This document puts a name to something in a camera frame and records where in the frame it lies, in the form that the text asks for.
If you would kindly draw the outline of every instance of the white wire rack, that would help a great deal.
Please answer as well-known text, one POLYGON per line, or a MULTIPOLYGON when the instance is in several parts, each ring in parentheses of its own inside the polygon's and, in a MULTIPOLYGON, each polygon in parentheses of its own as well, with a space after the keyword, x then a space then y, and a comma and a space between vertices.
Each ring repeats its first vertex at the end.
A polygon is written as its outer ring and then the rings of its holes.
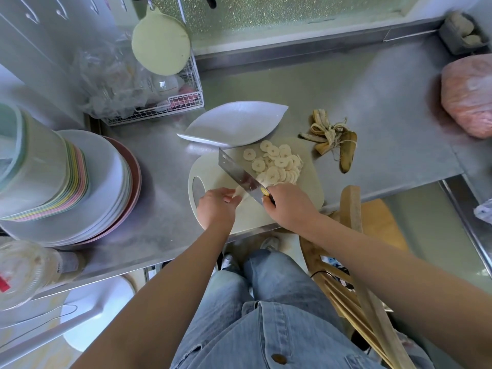
MULTIPOLYGON (((185 13, 182 8, 181 0, 177 0, 181 12, 181 18, 186 24, 185 13)), ((141 110, 136 110, 131 116, 122 118, 103 118, 101 119, 109 126, 133 123, 135 121, 141 121, 145 119, 151 119, 153 117, 162 117, 164 115, 178 114, 180 112, 198 109, 205 105, 203 101, 202 84, 200 83, 200 75, 196 68, 196 61, 193 52, 191 52, 190 58, 186 66, 178 73, 184 80, 184 85, 189 92, 184 94, 178 94, 176 96, 169 97, 164 104, 157 107, 149 107, 141 110)))

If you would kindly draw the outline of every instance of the knife blade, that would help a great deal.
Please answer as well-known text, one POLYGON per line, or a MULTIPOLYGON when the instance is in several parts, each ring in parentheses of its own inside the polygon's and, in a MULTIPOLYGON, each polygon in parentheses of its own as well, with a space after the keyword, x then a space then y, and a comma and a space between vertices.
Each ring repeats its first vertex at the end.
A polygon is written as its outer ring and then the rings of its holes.
POLYGON ((218 165, 241 186, 256 202, 263 205, 263 197, 270 198, 275 204, 274 198, 266 187, 260 184, 253 176, 237 164, 224 150, 218 148, 218 165))

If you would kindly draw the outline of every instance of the red label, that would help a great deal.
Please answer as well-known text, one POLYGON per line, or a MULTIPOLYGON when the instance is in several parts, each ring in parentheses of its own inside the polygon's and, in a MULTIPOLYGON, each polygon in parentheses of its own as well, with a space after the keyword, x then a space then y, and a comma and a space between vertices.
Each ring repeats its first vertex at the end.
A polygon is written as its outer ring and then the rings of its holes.
POLYGON ((0 292, 4 293, 10 289, 10 285, 0 276, 0 292))

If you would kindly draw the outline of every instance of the bag of orange food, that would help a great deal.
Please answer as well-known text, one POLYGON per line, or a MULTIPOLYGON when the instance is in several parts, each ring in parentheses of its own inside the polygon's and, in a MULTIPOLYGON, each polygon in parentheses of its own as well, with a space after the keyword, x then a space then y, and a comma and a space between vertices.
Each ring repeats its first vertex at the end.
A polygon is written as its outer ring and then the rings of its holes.
POLYGON ((468 134, 492 136, 492 54, 472 55, 442 70, 441 102, 468 134))

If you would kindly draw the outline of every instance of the sneaker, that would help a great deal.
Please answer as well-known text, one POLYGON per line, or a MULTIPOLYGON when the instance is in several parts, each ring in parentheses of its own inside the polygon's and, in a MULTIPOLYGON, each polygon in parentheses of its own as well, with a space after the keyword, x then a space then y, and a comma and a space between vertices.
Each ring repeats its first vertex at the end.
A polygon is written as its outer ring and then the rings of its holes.
POLYGON ((266 248, 268 251, 278 251, 280 240, 277 237, 268 237, 260 246, 260 249, 266 248))
POLYGON ((224 255, 224 258, 222 259, 222 265, 220 269, 226 269, 229 267, 239 269, 239 264, 237 263, 236 259, 234 259, 234 256, 232 256, 232 254, 227 253, 224 255))

